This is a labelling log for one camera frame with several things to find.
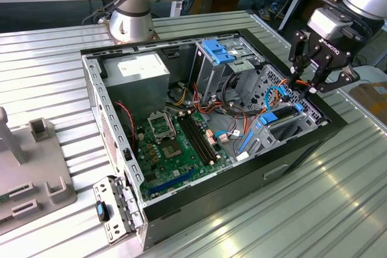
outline white label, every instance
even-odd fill
[[[374,87],[379,94],[387,94],[387,89],[384,87]]]
[[[164,66],[159,63],[153,54],[137,56],[135,59],[119,62],[117,66],[123,77],[137,74],[157,75],[164,73]]]
[[[239,154],[236,157],[236,160],[241,161],[241,160],[244,160],[245,158],[248,158],[248,157],[249,157],[249,154],[246,151],[243,151],[241,154]]]
[[[233,132],[232,132],[232,135],[235,135],[235,136],[239,136],[239,134],[240,134],[241,132],[239,131],[239,130],[234,130]]]

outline cardboard box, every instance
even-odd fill
[[[360,84],[350,95],[387,125],[387,82]]]

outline ram slot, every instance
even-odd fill
[[[212,151],[208,142],[202,136],[200,130],[195,122],[189,118],[179,118],[178,122],[190,141],[192,147],[201,158],[204,166],[208,165],[210,161],[216,161],[216,156]]]

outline motherboard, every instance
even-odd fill
[[[140,190],[145,201],[232,163],[199,112],[174,117],[158,112],[136,131],[140,139],[137,160],[145,177]]]

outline slotted aluminum table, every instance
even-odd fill
[[[155,28],[161,38],[248,28],[288,63],[289,44],[243,11],[156,19]],[[101,25],[0,34],[0,105],[8,125],[53,122],[78,195],[0,236],[2,257],[141,255],[134,235],[108,245],[91,188],[113,171],[89,108],[79,50],[111,44]],[[342,92],[324,100],[349,123],[338,136],[299,169],[142,257],[385,257],[385,127]]]

